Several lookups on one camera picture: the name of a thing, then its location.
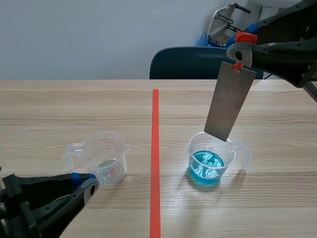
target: white wall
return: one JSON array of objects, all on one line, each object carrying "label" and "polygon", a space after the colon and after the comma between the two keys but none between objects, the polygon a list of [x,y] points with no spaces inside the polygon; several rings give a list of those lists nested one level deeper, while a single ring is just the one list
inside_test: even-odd
[{"label": "white wall", "polygon": [[225,0],[2,0],[0,79],[143,79]]}]

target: measuring cup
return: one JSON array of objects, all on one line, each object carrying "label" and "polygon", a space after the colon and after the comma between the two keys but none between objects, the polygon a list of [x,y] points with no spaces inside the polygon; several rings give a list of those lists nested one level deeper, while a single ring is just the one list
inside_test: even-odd
[{"label": "measuring cup", "polygon": [[129,150],[129,145],[120,135],[101,132],[83,143],[68,144],[63,157],[69,172],[93,173],[103,186],[114,184],[124,177],[127,171],[125,154]]},{"label": "measuring cup", "polygon": [[224,142],[205,132],[194,135],[186,151],[189,154],[188,170],[193,179],[202,184],[219,181],[236,157],[242,157],[242,168],[247,168],[252,158],[247,143],[229,139]]}]

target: red tape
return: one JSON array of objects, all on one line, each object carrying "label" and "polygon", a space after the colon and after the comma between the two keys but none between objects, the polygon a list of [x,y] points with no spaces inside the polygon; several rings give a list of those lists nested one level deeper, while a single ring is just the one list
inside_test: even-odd
[{"label": "red tape", "polygon": [[159,90],[153,89],[151,142],[150,238],[160,238]]}]

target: chair backrest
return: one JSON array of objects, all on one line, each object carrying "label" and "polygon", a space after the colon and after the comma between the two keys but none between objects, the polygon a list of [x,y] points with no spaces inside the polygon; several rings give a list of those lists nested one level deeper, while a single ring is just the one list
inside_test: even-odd
[{"label": "chair backrest", "polygon": [[[217,79],[223,61],[235,63],[227,57],[226,49],[223,48],[167,48],[154,56],[150,79]],[[263,79],[262,71],[250,70],[258,73],[256,79]]]}]

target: wooden table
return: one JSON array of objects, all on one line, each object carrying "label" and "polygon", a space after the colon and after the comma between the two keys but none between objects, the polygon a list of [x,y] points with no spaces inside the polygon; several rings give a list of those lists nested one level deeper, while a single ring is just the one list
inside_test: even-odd
[{"label": "wooden table", "polygon": [[148,238],[152,89],[160,94],[162,238],[315,238],[317,104],[285,81],[256,81],[231,132],[253,152],[218,186],[194,186],[185,146],[203,130],[215,80],[0,81],[2,176],[57,175],[68,143],[113,131],[127,175],[100,188],[63,238]]}]

